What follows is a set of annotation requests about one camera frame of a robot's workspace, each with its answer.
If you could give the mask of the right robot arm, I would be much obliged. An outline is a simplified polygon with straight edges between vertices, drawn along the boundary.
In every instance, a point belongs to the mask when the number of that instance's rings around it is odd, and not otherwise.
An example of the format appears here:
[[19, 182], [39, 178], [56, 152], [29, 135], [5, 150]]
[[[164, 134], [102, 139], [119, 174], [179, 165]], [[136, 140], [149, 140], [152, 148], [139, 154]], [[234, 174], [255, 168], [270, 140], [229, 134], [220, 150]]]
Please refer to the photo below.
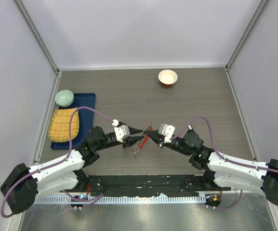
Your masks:
[[267, 162], [245, 160], [220, 153], [204, 146], [203, 140], [188, 129], [181, 137], [173, 137], [175, 128], [165, 125], [161, 130], [145, 131], [158, 147], [188, 156], [190, 164], [204, 170], [202, 184], [207, 190], [235, 188], [250, 191], [265, 197], [278, 206], [278, 160]]

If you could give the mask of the red plastic handle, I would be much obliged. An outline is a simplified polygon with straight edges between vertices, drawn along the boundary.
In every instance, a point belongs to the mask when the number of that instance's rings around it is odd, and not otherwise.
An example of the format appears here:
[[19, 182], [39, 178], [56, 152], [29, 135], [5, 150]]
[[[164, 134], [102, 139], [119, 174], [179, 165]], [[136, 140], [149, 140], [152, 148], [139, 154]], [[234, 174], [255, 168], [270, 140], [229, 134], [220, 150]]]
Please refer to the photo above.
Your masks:
[[142, 149], [143, 146], [146, 144], [147, 140], [149, 139], [148, 136], [145, 136], [144, 139], [142, 140], [142, 142], [139, 145], [139, 149]]

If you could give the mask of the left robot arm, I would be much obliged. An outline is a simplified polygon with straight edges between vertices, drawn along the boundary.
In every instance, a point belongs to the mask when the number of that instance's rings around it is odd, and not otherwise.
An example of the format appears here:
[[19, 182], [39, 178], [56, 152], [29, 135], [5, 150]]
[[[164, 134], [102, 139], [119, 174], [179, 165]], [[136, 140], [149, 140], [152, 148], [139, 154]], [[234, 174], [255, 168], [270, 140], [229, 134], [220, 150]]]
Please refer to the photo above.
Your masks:
[[83, 168], [100, 158], [99, 151], [121, 145], [131, 147], [144, 137], [142, 130], [120, 124], [113, 132], [104, 133], [99, 126], [92, 127], [84, 142], [66, 155], [49, 162], [26, 166], [16, 165], [0, 187], [4, 197], [0, 213], [3, 218], [20, 214], [42, 197], [64, 190], [82, 192], [87, 180]]

